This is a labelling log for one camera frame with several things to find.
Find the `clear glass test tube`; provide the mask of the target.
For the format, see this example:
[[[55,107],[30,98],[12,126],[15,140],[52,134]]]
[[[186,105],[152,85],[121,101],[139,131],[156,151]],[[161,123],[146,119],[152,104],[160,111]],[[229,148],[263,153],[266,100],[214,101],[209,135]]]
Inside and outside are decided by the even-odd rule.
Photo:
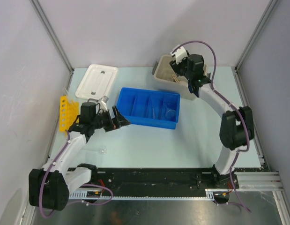
[[[63,93],[66,96],[68,102],[70,102],[70,103],[74,102],[73,99],[71,98],[71,95],[69,94],[69,92],[66,88],[63,88]]]

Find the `white plastic bin lid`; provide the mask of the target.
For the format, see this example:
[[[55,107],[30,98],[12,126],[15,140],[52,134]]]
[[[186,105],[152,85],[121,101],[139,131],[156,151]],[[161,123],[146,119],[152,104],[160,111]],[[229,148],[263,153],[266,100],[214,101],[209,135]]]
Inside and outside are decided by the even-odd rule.
[[[95,100],[104,96],[109,97],[118,72],[117,67],[91,64],[85,72],[75,96]]]

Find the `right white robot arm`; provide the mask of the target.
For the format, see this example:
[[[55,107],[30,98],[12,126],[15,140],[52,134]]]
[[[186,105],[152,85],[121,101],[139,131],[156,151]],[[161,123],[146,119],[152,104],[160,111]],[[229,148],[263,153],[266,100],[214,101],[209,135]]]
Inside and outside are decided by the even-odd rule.
[[[190,93],[205,101],[221,118],[219,131],[223,145],[220,156],[212,166],[211,183],[222,188],[232,178],[234,165],[241,152],[247,152],[254,138],[253,112],[249,106],[236,107],[205,75],[204,58],[198,54],[173,53],[169,63],[177,76],[186,78]]]

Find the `beige plastic storage bin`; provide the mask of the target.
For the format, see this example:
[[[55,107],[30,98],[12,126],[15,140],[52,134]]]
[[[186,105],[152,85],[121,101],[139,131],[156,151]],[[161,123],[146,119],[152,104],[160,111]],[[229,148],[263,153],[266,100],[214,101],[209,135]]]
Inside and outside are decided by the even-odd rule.
[[[178,93],[181,98],[195,100],[199,96],[199,88],[211,83],[211,79],[206,76],[203,56],[190,54],[187,58],[188,76],[185,78],[188,82],[186,85],[180,85],[173,81],[171,74],[175,74],[175,72],[170,67],[170,62],[174,59],[169,55],[164,55],[153,71],[155,88]]]

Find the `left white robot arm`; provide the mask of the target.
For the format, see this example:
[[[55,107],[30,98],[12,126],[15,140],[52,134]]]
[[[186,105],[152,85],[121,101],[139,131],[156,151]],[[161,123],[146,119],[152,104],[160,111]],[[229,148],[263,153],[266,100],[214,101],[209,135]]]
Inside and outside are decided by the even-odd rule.
[[[104,102],[82,103],[80,115],[66,131],[64,146],[53,159],[29,173],[30,205],[39,209],[61,211],[76,189],[83,185],[91,188],[98,183],[98,175],[93,173],[93,165],[79,165],[72,172],[68,169],[95,130],[110,132],[130,125],[116,106],[112,107],[112,111],[113,117]]]

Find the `wooden test tube clamp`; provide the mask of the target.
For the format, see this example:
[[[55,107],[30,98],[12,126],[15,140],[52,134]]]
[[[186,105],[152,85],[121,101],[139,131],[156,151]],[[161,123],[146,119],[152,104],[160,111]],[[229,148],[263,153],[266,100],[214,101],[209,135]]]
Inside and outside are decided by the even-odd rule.
[[[171,77],[174,82],[180,84],[180,85],[186,85],[187,79],[184,76],[177,76],[176,74],[171,74]]]

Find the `yellow test tube rack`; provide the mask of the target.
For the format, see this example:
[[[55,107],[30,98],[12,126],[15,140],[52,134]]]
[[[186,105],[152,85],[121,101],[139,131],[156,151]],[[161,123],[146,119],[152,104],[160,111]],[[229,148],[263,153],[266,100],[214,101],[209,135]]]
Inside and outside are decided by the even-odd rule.
[[[59,131],[65,133],[74,123],[78,115],[79,103],[73,101],[67,95],[61,96],[59,105]]]

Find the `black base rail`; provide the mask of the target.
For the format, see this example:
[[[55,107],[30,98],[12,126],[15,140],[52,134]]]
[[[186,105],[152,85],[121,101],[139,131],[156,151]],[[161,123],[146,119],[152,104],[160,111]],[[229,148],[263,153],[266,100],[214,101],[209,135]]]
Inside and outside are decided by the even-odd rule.
[[[115,197],[203,197],[206,189],[239,188],[238,177],[211,168],[97,168],[90,184],[104,184]]]

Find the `blue divided plastic tray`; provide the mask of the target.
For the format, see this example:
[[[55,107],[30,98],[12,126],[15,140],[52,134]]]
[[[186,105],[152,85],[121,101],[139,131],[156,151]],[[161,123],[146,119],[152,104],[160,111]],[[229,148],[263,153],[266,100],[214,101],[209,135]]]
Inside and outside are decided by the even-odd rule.
[[[123,87],[117,109],[132,124],[175,129],[179,118],[180,94]]]

